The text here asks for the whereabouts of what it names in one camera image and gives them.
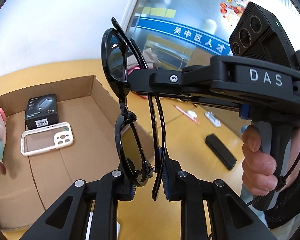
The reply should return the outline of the person's right hand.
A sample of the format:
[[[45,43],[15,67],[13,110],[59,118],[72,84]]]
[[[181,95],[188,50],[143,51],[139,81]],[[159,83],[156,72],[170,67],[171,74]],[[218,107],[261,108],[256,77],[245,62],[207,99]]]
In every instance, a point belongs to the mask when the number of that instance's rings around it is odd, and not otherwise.
[[[276,170],[275,159],[260,151],[261,137],[259,132],[249,126],[242,134],[244,154],[243,184],[255,196],[266,196],[277,186],[277,178],[274,176]],[[291,140],[290,155],[287,169],[293,165],[300,152],[300,129],[293,132]],[[281,191],[288,188],[298,177],[300,171],[300,160],[293,172],[286,179],[286,185]]]

